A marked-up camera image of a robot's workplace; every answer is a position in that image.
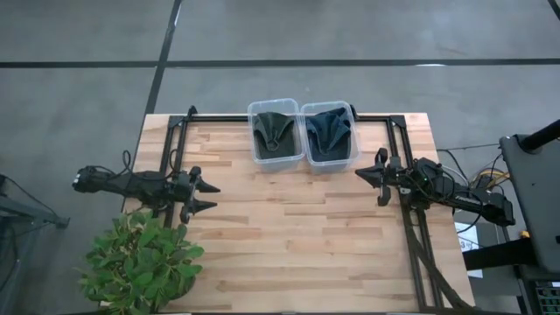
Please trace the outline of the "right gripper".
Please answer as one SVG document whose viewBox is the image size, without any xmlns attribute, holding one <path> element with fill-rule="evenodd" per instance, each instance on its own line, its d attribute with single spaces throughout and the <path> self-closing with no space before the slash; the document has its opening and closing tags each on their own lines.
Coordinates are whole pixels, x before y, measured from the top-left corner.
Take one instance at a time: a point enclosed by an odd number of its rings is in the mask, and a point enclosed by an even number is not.
<svg viewBox="0 0 560 315">
<path fill-rule="evenodd" d="M 391 186 L 399 186 L 399 172 L 403 170 L 399 156 L 390 156 L 385 148 L 380 148 L 376 153 L 376 164 L 366 168 L 357 169 L 355 174 L 365 180 L 372 187 L 380 187 L 377 203 L 380 207 L 386 206 L 391 199 Z"/>
</svg>

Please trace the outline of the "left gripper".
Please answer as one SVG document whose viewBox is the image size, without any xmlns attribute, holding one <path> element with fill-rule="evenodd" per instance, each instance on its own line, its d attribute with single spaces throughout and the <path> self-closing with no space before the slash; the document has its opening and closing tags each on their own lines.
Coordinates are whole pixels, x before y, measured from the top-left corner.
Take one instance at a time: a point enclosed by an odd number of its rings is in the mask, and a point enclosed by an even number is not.
<svg viewBox="0 0 560 315">
<path fill-rule="evenodd" d="M 184 224 L 187 224 L 192 216 L 218 204 L 212 201 L 197 200 L 194 197 L 196 189 L 201 193 L 219 193 L 220 188 L 210 185 L 201 177 L 201 169 L 194 166 L 189 172 L 181 171 L 174 179 L 174 194 L 179 202 L 183 203 L 179 218 Z"/>
</svg>

